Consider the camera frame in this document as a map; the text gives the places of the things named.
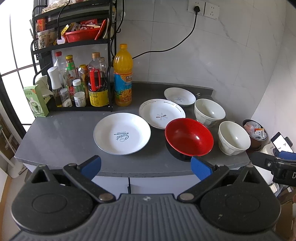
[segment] blue gripper pad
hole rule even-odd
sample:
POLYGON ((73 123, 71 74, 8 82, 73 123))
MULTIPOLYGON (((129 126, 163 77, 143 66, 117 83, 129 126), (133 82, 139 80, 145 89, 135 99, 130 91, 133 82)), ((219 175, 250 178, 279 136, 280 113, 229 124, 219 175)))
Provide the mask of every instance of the blue gripper pad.
POLYGON ((95 155, 87 160, 87 164, 81 167, 80 172, 83 176, 87 177, 89 180, 92 180, 101 170, 101 166, 101 158, 95 155))
POLYGON ((201 162, 195 156, 191 158, 191 170, 201 181, 213 173, 211 167, 201 162))
POLYGON ((279 153, 279 158, 282 158, 282 159, 285 159, 285 160, 294 160, 294 161, 296 161, 296 153, 281 151, 279 153))

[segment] white plate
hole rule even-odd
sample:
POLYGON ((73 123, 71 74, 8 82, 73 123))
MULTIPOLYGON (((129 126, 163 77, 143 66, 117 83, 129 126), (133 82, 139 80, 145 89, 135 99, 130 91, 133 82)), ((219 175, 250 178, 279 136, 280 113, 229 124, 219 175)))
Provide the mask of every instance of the white plate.
POLYGON ((185 118, 185 112, 179 105, 165 99, 145 101, 139 108, 139 115, 151 126, 161 130, 172 120, 185 118))
POLYGON ((190 91, 176 87, 166 89, 164 95, 168 100, 181 106, 189 106, 196 101, 194 94, 190 91))
POLYGON ((94 128, 97 146, 113 155, 128 155, 141 150, 148 143, 150 135, 148 123, 130 113, 106 116, 94 128))

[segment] wall outlet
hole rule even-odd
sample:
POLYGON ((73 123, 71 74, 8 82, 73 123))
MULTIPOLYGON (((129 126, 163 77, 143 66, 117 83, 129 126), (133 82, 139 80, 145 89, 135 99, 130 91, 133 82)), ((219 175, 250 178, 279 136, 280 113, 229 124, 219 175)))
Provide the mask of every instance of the wall outlet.
POLYGON ((219 17, 220 6, 216 6, 211 3, 205 4, 205 16, 213 19, 218 19, 219 17))
POLYGON ((198 13, 198 15, 203 15, 205 11, 205 2, 197 0, 188 0, 187 11, 195 13, 195 11, 193 11, 195 6, 199 6, 200 8, 200 12, 198 13))

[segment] kitchen counter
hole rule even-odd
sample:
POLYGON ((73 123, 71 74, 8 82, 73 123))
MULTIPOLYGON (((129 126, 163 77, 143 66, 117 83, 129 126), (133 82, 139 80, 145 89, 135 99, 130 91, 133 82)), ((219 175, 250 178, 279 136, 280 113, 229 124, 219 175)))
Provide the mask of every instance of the kitchen counter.
MULTIPOLYGON (((15 157, 19 161, 37 166, 46 164, 49 168, 62 168, 68 163, 81 164, 93 155, 102 159, 98 176, 110 177, 171 177, 192 175, 190 162, 174 158, 165 146, 164 130, 151 127, 151 138, 140 151, 116 156, 102 151, 94 142, 93 131, 105 116, 117 112, 138 115, 139 106, 146 100, 163 98, 169 87, 190 90, 197 98, 212 99, 212 89, 167 85, 156 83, 133 83, 133 101, 128 107, 114 105, 113 112, 60 111, 51 112, 46 118, 37 117, 22 140, 15 157)), ((194 105, 183 107, 186 117, 195 119, 194 105)), ((214 147, 202 158, 212 165, 224 164, 238 168, 249 163, 246 152, 236 156, 223 154, 218 147, 218 125, 209 128, 214 137, 214 147)))

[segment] power cord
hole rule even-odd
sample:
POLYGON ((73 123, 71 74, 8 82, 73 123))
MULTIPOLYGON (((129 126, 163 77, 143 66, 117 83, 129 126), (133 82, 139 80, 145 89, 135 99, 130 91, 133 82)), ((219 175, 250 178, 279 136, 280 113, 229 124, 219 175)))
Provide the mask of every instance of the power cord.
POLYGON ((116 34, 120 32, 120 31, 118 32, 118 30, 120 29, 120 26, 121 26, 121 24, 123 22, 123 18, 124 18, 124 0, 122 0, 122 17, 121 17, 121 21, 120 21, 120 24, 119 24, 117 30, 115 31, 114 35, 112 36, 112 40, 111 40, 111 54, 112 54, 113 58, 114 58, 114 54, 113 54, 113 51, 112 51, 112 44, 113 44, 113 41, 114 41, 114 38, 115 38, 116 34))
POLYGON ((61 36, 61 31, 59 29, 59 16, 61 15, 62 11, 65 9, 66 6, 68 6, 68 4, 70 3, 71 0, 68 1, 68 3, 61 9, 58 17, 57 17, 57 39, 62 39, 62 36, 61 36))
POLYGON ((141 55, 143 55, 143 54, 146 54, 146 53, 161 53, 161 52, 166 52, 166 51, 169 51, 169 50, 172 50, 172 49, 178 47, 181 43, 183 43, 183 42, 184 42, 184 41, 185 41, 185 40, 186 40, 186 39, 187 39, 187 38, 193 33, 194 28, 195 28, 195 24, 196 24, 197 13, 200 12, 200 8, 199 8, 199 6, 195 6, 193 10, 195 11, 194 25, 193 25, 193 28, 192 28, 190 34, 188 34, 187 37, 186 37, 185 39, 183 39, 180 43, 178 43, 177 45, 175 45, 175 46, 172 47, 172 48, 169 48, 169 49, 166 49, 166 50, 147 51, 147 52, 141 53, 141 54, 139 54, 139 55, 133 57, 133 59, 134 59, 134 58, 137 58, 137 57, 139 57, 139 56, 141 56, 141 55))

